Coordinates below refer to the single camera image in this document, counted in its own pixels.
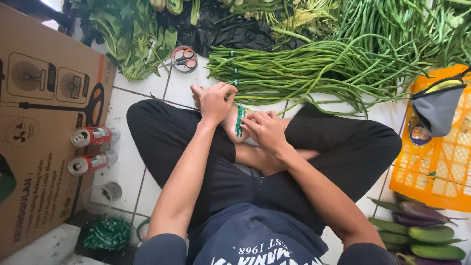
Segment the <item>green plastic bag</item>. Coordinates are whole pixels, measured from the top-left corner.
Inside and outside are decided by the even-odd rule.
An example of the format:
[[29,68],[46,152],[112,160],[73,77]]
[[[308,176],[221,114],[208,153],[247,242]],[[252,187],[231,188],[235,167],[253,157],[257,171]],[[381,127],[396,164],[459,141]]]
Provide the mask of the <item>green plastic bag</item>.
[[92,249],[120,250],[129,244],[131,225],[122,218],[109,217],[92,225],[83,245]]

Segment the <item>navy t-shirt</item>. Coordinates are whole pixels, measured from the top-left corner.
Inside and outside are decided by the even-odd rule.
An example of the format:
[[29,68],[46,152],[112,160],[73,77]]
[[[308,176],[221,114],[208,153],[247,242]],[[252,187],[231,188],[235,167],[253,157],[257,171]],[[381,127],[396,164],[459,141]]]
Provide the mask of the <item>navy t-shirt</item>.
[[[159,234],[139,248],[134,265],[321,265],[327,245],[289,215],[240,203],[226,208],[185,241]],[[349,246],[339,265],[396,265],[385,249],[371,243]]]

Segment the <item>black pants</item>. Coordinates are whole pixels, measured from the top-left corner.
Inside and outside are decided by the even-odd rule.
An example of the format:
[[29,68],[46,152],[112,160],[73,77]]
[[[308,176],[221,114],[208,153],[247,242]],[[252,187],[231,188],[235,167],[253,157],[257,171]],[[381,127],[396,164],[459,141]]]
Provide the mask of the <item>black pants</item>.
[[[156,99],[143,100],[129,108],[127,120],[131,135],[144,164],[161,188],[192,139],[200,119],[197,111],[178,109]],[[354,202],[386,171],[402,146],[401,138],[387,126],[324,114],[310,104],[296,114],[284,133],[295,148],[320,152],[309,163]],[[189,231],[215,213],[246,202],[289,214],[322,234],[325,223],[287,171],[253,177],[237,168],[235,160],[234,144],[218,127]]]

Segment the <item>foot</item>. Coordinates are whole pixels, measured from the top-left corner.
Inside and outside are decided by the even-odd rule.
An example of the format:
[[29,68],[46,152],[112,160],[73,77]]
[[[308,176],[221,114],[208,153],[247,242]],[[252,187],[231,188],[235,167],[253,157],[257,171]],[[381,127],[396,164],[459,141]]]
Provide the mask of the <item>foot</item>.
[[[195,100],[195,106],[197,108],[201,107],[200,97],[202,90],[197,84],[192,84],[190,86],[191,92],[193,93],[193,99]],[[245,110],[246,115],[251,113],[251,110]],[[232,106],[231,110],[229,111],[228,116],[220,123],[220,125],[224,128],[229,139],[233,143],[241,143],[245,139],[249,138],[249,134],[247,132],[242,131],[242,137],[237,137],[236,134],[236,123],[237,123],[237,106]]]
[[[255,168],[258,169],[264,177],[286,170],[286,167],[273,155],[261,148],[255,148],[260,157],[260,161],[258,161]],[[305,160],[310,160],[320,155],[316,150],[296,149],[296,151],[298,151],[298,154]]]

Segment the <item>black plastic bag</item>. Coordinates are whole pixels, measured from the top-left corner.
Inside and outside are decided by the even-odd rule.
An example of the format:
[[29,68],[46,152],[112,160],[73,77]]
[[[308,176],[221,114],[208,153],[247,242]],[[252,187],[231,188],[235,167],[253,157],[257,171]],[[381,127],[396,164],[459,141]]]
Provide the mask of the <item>black plastic bag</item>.
[[[210,46],[220,45],[234,49],[272,51],[276,42],[270,36],[269,26],[264,25],[262,20],[257,21],[253,18],[249,20],[240,16],[226,18],[231,13],[228,8],[221,8],[221,5],[222,3],[216,0],[202,0],[200,18],[196,26],[190,24],[191,1],[184,3],[179,16],[174,16],[165,9],[164,12],[157,14],[157,20],[160,25],[170,24],[177,29],[178,46],[190,46],[204,57],[208,57]],[[291,38],[277,50],[292,50],[304,44],[306,43],[297,38]]]

